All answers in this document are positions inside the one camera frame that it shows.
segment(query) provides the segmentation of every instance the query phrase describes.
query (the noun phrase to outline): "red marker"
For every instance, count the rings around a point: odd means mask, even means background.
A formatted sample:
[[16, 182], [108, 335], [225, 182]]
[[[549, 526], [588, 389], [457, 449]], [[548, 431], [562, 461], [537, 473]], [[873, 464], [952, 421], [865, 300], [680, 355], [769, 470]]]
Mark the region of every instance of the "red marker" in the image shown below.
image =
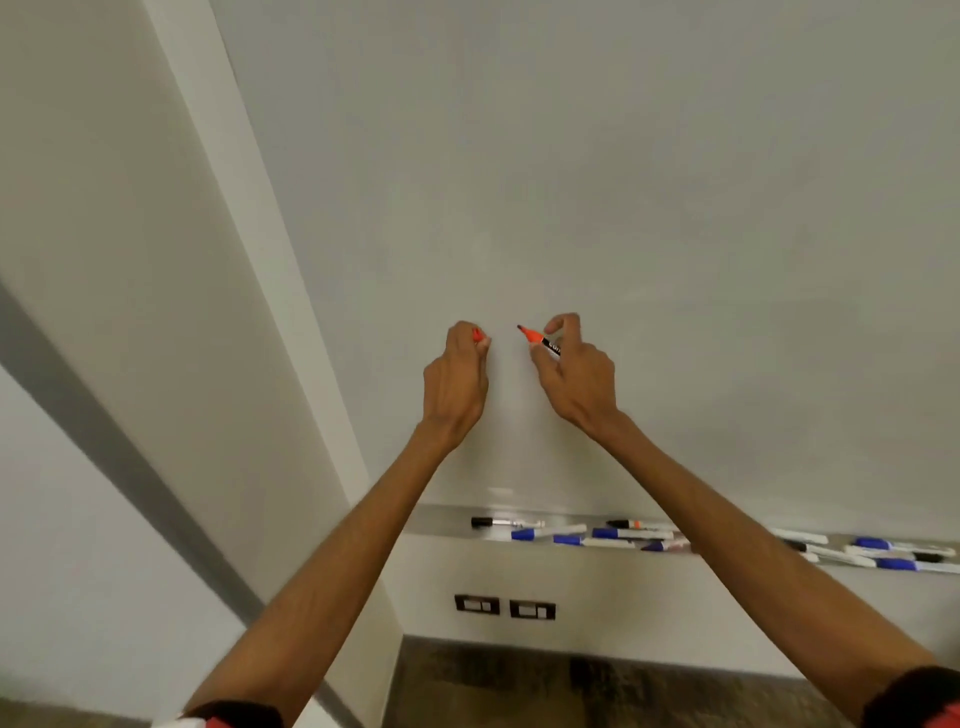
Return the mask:
[[560, 356], [560, 347], [550, 341], [546, 336], [541, 334], [539, 331], [534, 331], [531, 328], [522, 327], [520, 324], [516, 325], [519, 328], [523, 335], [527, 337], [527, 341], [531, 344], [543, 344], [547, 349], [552, 351], [557, 356]]

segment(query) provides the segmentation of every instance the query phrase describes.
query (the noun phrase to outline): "person's left arm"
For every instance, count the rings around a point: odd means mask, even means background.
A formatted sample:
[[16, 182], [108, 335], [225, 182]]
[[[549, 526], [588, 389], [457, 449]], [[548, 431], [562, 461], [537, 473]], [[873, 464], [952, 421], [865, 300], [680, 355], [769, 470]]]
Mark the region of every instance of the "person's left arm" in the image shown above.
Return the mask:
[[292, 726], [324, 680], [363, 609], [397, 536], [444, 458], [483, 414], [490, 339], [460, 322], [423, 371], [423, 419], [396, 462], [317, 547], [185, 708], [246, 701]]

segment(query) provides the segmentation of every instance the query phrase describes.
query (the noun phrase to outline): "brown floor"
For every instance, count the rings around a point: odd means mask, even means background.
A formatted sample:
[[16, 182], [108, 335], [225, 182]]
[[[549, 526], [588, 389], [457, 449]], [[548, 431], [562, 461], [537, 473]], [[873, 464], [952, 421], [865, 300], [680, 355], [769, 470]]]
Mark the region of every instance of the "brown floor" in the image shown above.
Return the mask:
[[801, 680], [405, 638], [383, 728], [844, 728]]
[[143, 720], [0, 698], [0, 728], [146, 728]]

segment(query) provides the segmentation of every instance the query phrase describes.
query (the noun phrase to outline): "hand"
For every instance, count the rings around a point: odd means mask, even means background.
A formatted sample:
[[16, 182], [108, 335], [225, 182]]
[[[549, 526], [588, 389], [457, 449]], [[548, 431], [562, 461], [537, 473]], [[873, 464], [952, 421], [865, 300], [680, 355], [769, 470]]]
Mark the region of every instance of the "hand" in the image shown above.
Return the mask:
[[446, 349], [423, 370], [423, 425], [454, 450], [477, 424], [487, 401], [490, 337], [473, 341], [476, 324], [460, 321], [446, 333]]
[[600, 430], [620, 415], [613, 386], [613, 362], [592, 344], [580, 338], [580, 316], [554, 316], [543, 329], [550, 334], [564, 330], [560, 359], [543, 344], [530, 345], [540, 386], [558, 415], [574, 423], [594, 440]]

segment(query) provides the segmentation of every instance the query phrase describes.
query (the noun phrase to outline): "blue marker cap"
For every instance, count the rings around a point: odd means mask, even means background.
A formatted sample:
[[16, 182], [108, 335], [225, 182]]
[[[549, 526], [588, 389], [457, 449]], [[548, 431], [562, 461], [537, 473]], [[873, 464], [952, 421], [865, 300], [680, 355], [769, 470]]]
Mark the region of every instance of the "blue marker cap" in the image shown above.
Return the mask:
[[877, 559], [876, 565], [881, 569], [893, 569], [897, 571], [917, 570], [917, 562], [907, 559]]
[[881, 551], [886, 551], [892, 546], [889, 541], [884, 541], [883, 539], [872, 539], [869, 537], [853, 539], [853, 545], [860, 546], [861, 548], [876, 548]]

